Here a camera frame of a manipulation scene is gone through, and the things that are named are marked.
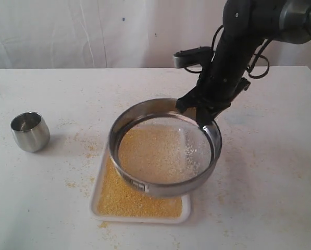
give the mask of sieve mesh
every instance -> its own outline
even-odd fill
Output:
[[[203,172],[212,150],[204,133],[175,118],[154,118],[139,123],[123,137],[118,157],[133,177],[157,184],[178,183]]]

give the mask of metal sieve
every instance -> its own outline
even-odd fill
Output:
[[[201,186],[212,174],[222,148],[215,123],[200,127],[196,110],[181,114],[176,99],[136,104],[114,122],[108,140],[119,175],[135,189],[172,197]]]

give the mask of white table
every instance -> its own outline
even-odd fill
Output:
[[[273,67],[217,118],[223,150],[179,226],[110,223],[88,204],[115,118],[180,97],[176,69],[0,70],[0,249],[311,249],[311,71]],[[38,111],[52,139],[20,150],[9,124]]]

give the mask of yellow cornmeal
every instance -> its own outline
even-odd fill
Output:
[[[149,197],[134,190],[108,159],[97,210],[107,216],[177,218],[182,214],[182,199]]]

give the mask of sieve rim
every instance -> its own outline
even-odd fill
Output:
[[[222,149],[222,136],[219,130],[218,125],[215,123],[215,121],[212,122],[209,126],[203,126],[200,127],[195,119],[196,110],[194,108],[188,109],[185,113],[181,114],[176,108],[176,101],[177,99],[174,98],[158,98],[158,99],[150,99],[138,104],[135,104],[131,106],[129,109],[124,111],[113,123],[111,130],[109,132],[109,138],[108,138],[108,148],[110,152],[110,157],[114,162],[114,166],[119,173],[119,175],[131,186],[135,187],[136,189],[143,191],[145,193],[148,193],[150,195],[155,196],[172,196],[170,192],[168,194],[161,194],[158,195],[156,192],[156,189],[166,189],[167,191],[170,191],[170,188],[179,188],[182,187],[182,193],[180,195],[183,195],[187,193],[184,191],[184,187],[194,183],[198,182],[199,179],[205,179],[203,178],[205,175],[208,175],[208,177],[211,175],[215,168],[215,164],[217,160],[219,159],[221,149]],[[154,118],[175,118],[178,120],[183,120],[185,122],[188,122],[195,127],[197,127],[200,131],[203,132],[205,137],[207,138],[210,146],[210,150],[212,151],[212,156],[209,162],[209,165],[203,170],[202,172],[198,173],[197,175],[181,181],[181,182],[175,182],[175,183],[153,183],[153,182],[147,182],[143,181],[141,179],[136,178],[135,176],[132,176],[128,172],[126,172],[120,165],[119,161],[119,146],[123,139],[123,137],[126,135],[126,133],[131,130],[136,125],[140,124],[141,122],[151,120]],[[210,127],[217,132],[217,138],[218,140],[218,148],[217,151],[215,151],[215,145],[214,145],[214,136],[212,136],[212,133],[210,131]]]

